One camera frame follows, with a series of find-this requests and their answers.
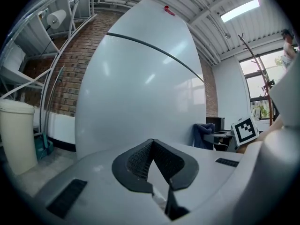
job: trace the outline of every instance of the black seam line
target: black seam line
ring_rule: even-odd
[[[117,34],[117,33],[112,33],[112,32],[108,32],[107,35],[109,36],[114,36],[114,37],[118,37],[118,38],[125,38],[125,39],[128,39],[128,40],[131,40],[131,41],[134,41],[134,42],[137,42],[137,43],[140,43],[140,44],[143,44],[143,45],[146,45],[148,47],[151,47],[167,56],[169,56],[170,58],[173,58],[175,61],[179,62],[181,65],[185,66],[188,70],[190,70],[193,74],[195,74],[205,85],[207,85],[203,79],[201,77],[199,77],[192,69],[190,69],[187,65],[185,65],[182,61],[180,61],[179,59],[175,58],[173,55],[165,52],[164,50],[158,48],[158,47],[155,47],[149,43],[146,43],[146,42],[143,42],[139,39],[136,39],[136,38],[133,38],[133,37],[128,37],[128,36],[124,36],[124,35],[121,35],[121,34]]]

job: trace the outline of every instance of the teal bucket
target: teal bucket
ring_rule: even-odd
[[[53,152],[53,142],[47,140],[48,148],[44,148],[43,138],[37,137],[34,139],[34,145],[36,147],[37,160],[41,160],[43,157],[50,155]]]

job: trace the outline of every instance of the person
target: person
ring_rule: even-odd
[[[283,45],[283,52],[284,52],[283,61],[285,63],[285,66],[288,67],[296,57],[296,52],[292,47],[293,35],[290,33],[288,29],[283,29],[281,35],[285,41]]]

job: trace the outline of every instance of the floor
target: floor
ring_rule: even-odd
[[[13,175],[13,178],[21,190],[33,197],[51,178],[71,166],[76,158],[75,152],[54,148],[53,153],[42,158],[35,167],[21,175]],[[0,147],[0,162],[9,173],[3,147]]]

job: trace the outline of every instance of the paper towel roll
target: paper towel roll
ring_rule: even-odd
[[[65,10],[61,9],[54,13],[51,13],[47,16],[47,23],[51,26],[52,29],[58,29],[61,23],[66,18],[67,13]]]

